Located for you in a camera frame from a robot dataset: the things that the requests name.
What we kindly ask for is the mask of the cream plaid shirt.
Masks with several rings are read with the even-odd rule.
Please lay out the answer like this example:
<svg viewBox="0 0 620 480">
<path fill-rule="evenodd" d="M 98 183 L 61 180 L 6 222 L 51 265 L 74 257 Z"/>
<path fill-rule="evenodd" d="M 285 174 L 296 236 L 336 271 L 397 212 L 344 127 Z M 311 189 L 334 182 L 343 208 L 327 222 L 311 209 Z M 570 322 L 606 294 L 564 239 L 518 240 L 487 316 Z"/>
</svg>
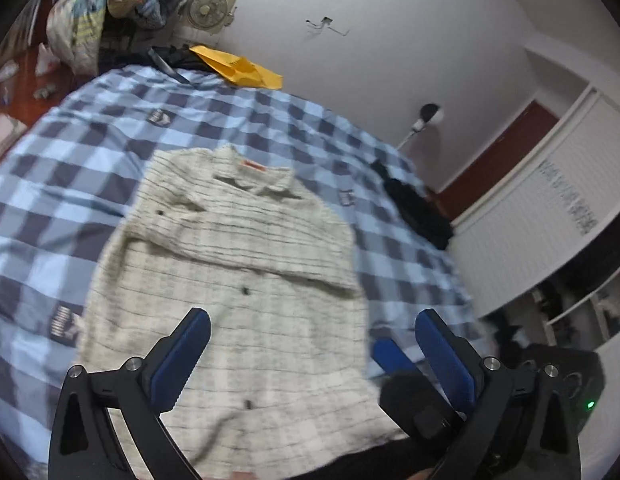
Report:
<svg viewBox="0 0 620 480">
<path fill-rule="evenodd" d="M 402 439 L 366 377 L 349 224 L 293 170 L 229 145 L 153 154 L 98 258 L 78 360 L 142 356 L 195 307 L 211 338 L 163 421 L 201 476 L 296 477 Z"/>
</svg>

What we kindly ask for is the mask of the black garment on bed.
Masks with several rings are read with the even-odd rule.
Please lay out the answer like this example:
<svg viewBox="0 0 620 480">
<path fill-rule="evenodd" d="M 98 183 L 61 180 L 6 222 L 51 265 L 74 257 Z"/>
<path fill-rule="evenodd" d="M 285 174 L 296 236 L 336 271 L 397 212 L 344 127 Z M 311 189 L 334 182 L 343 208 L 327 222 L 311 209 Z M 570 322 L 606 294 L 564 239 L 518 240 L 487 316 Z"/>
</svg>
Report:
<svg viewBox="0 0 620 480">
<path fill-rule="evenodd" d="M 404 222 L 437 249 L 447 249 L 454 231 L 451 222 L 438 208 L 421 196 L 412 185 L 392 178 L 380 160 L 376 159 L 372 163 L 372 170 L 383 180 L 383 188 L 395 203 Z"/>
</svg>

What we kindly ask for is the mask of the white wardrobe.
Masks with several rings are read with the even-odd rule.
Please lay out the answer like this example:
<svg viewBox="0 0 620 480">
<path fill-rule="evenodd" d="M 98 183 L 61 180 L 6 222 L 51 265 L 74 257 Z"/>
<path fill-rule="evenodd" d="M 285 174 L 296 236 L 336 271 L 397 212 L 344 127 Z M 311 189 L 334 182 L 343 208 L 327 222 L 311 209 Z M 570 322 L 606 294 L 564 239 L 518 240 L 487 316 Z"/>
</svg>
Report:
<svg viewBox="0 0 620 480">
<path fill-rule="evenodd" d="M 584 474 L 602 476 L 620 456 L 620 107 L 585 89 L 456 220 L 450 252 L 477 318 L 598 353 L 607 383 L 580 443 Z"/>
</svg>

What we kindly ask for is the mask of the dark red door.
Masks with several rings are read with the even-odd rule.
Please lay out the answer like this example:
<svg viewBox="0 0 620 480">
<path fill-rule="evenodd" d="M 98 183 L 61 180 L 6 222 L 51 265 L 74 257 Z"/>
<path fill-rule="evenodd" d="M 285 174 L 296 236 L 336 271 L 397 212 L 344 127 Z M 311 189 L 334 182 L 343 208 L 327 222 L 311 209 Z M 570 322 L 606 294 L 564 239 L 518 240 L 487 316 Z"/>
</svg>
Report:
<svg viewBox="0 0 620 480">
<path fill-rule="evenodd" d="M 538 101 L 523 112 L 450 185 L 436 203 L 453 220 L 477 203 L 513 170 L 558 124 L 558 117 Z"/>
</svg>

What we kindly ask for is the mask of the white standing lamp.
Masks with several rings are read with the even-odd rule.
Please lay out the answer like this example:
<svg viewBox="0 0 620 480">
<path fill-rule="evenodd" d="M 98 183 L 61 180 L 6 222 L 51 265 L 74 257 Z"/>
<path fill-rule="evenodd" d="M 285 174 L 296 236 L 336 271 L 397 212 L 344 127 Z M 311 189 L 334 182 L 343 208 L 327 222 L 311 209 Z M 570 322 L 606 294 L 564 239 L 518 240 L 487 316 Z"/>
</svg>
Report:
<svg viewBox="0 0 620 480">
<path fill-rule="evenodd" d="M 426 130 L 428 127 L 439 125 L 444 118 L 444 110 L 437 103 L 427 103 L 421 107 L 419 111 L 419 117 L 413 126 L 410 128 L 407 136 L 399 143 L 397 149 L 399 151 L 413 139 L 414 136 L 418 136 L 419 133 Z"/>
</svg>

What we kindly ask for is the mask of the blue checkered bed sheet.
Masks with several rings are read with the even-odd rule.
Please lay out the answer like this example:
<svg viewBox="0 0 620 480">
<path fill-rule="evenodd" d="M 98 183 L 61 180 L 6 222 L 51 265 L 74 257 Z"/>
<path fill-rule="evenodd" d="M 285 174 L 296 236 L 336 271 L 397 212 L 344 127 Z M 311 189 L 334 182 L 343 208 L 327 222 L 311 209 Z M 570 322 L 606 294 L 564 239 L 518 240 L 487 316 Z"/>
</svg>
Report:
<svg viewBox="0 0 620 480">
<path fill-rule="evenodd" d="M 416 235 L 373 162 L 417 185 L 409 160 L 346 118 L 290 94 L 130 65 L 44 114 L 0 163 L 0 437 L 20 470 L 48 474 L 60 386 L 96 260 L 154 151 L 229 143 L 293 168 L 352 226 L 373 332 L 413 360 L 418 312 L 435 309 L 478 351 L 488 341 L 452 258 Z"/>
</svg>

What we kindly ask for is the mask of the yellow bag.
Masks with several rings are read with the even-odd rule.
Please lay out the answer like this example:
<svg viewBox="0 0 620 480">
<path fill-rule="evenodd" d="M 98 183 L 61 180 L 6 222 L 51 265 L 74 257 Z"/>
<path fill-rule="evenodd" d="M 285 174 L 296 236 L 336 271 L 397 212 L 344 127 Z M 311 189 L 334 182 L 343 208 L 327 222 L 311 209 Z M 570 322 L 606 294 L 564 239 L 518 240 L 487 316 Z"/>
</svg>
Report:
<svg viewBox="0 0 620 480">
<path fill-rule="evenodd" d="M 189 50 L 232 84 L 267 90 L 282 90 L 283 88 L 284 79 L 282 75 L 252 63 L 244 56 L 211 49 L 202 44 L 190 47 Z"/>
</svg>

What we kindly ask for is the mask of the beige box fan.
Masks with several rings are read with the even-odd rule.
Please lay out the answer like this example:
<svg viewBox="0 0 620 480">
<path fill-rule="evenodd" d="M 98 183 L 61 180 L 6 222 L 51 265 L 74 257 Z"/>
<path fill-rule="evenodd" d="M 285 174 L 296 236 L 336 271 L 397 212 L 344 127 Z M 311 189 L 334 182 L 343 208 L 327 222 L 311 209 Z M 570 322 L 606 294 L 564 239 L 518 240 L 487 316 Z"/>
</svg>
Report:
<svg viewBox="0 0 620 480">
<path fill-rule="evenodd" d="M 186 0 L 180 9 L 180 24 L 215 35 L 232 24 L 237 0 Z"/>
</svg>

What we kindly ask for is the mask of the pile of bedding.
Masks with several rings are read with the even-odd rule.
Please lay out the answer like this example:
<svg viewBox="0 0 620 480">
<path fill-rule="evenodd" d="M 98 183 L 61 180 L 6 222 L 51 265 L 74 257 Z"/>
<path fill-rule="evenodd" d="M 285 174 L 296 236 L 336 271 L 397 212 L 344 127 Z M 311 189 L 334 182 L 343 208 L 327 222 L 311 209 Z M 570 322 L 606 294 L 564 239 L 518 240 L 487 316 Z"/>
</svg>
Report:
<svg viewBox="0 0 620 480">
<path fill-rule="evenodd" d="M 143 32 L 159 32 L 183 1 L 52 0 L 46 21 L 48 47 L 72 73 L 94 76 L 107 18 L 130 22 Z"/>
</svg>

